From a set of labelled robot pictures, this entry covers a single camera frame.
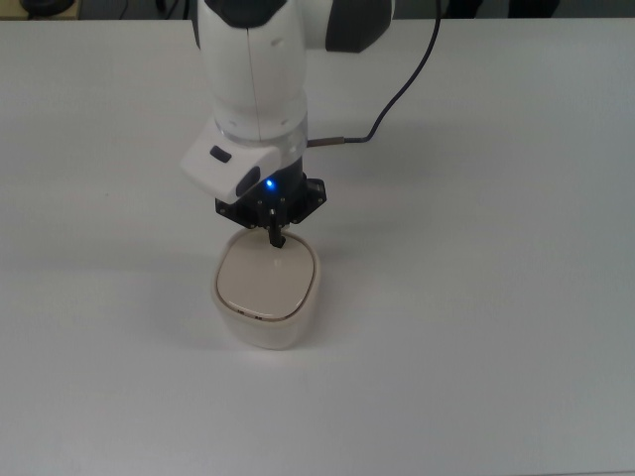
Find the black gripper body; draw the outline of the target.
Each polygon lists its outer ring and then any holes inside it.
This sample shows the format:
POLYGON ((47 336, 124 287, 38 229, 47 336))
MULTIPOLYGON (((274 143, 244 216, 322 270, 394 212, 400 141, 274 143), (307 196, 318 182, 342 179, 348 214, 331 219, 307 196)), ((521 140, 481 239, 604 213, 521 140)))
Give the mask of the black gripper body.
POLYGON ((234 203, 215 201, 215 211, 244 228, 299 224, 326 203, 324 182, 308 178, 304 158, 262 178, 234 203))

